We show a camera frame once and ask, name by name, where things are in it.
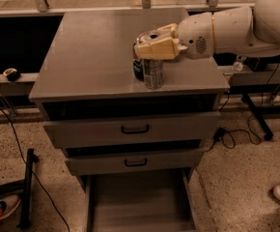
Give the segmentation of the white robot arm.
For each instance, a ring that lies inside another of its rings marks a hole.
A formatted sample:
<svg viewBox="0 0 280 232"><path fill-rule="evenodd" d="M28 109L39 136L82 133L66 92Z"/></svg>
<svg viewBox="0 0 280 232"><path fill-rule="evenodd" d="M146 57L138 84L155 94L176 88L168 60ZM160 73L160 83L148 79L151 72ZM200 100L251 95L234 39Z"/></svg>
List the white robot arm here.
<svg viewBox="0 0 280 232"><path fill-rule="evenodd" d="M134 51L149 60L172 60L182 52L191 59L221 53L249 58L280 55L280 0L190 15L180 23L142 33Z"/></svg>

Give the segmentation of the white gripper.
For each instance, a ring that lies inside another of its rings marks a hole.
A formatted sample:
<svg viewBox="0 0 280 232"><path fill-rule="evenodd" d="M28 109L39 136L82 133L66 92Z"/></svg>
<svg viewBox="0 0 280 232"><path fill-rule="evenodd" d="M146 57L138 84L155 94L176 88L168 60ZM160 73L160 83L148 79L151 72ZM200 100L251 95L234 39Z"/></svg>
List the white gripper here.
<svg viewBox="0 0 280 232"><path fill-rule="evenodd" d="M180 53L180 41L187 46L185 56L190 59L209 58L213 55L212 13L191 15L179 23L179 28L177 23L171 23L157 28L156 32L166 38L137 43L134 51L139 59L175 59Z"/></svg>

